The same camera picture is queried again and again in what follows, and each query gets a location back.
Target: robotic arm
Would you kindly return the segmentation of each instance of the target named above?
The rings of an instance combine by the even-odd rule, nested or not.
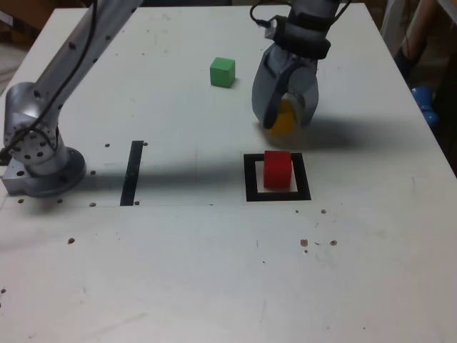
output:
[[[84,158],[66,147],[59,133],[60,111],[141,2],[94,0],[38,81],[10,88],[6,95],[6,148],[0,153],[2,159],[8,153],[12,156],[2,178],[8,193],[49,197],[83,179]],[[348,6],[335,16],[340,2],[298,0],[288,18],[254,19],[266,28],[265,37],[274,41],[263,54],[252,88],[253,111],[263,127],[274,125],[284,94],[296,100],[300,125],[311,120],[318,102],[317,61],[325,58],[330,48],[328,29]]]
[[[298,0],[288,15],[269,21],[251,18],[265,27],[265,38],[274,43],[263,53],[252,88],[252,108],[261,126],[270,129],[281,99],[289,95],[300,126],[309,124],[318,103],[317,62],[330,49],[326,39],[341,0]]]

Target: black square outline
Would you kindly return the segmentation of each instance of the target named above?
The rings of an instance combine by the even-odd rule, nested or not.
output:
[[[300,200],[311,200],[302,154],[292,153],[297,192],[259,193],[257,190],[256,162],[264,161],[265,156],[263,154],[244,154],[243,157],[247,202],[296,202]]]

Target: white table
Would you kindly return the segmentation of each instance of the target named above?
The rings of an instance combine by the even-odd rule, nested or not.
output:
[[[11,84],[83,12],[55,11]],[[457,181],[364,5],[330,30],[294,141],[312,200],[246,203],[243,154],[278,148],[251,110],[262,36],[248,7],[134,14],[61,115],[96,175],[61,204],[0,188],[0,342],[457,340]],[[210,86],[216,56],[232,89]],[[120,207],[133,140],[141,203]]]

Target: yellow object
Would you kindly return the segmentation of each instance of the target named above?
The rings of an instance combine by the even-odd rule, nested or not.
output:
[[[289,100],[281,100],[279,114],[274,126],[270,129],[270,134],[274,136],[290,134],[295,123],[295,113]]]

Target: blue object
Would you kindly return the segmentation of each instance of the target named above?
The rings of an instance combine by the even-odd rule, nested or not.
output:
[[[411,90],[417,106],[421,109],[422,115],[427,121],[428,126],[432,129],[437,125],[439,118],[432,107],[433,95],[431,89],[427,86],[416,87]]]

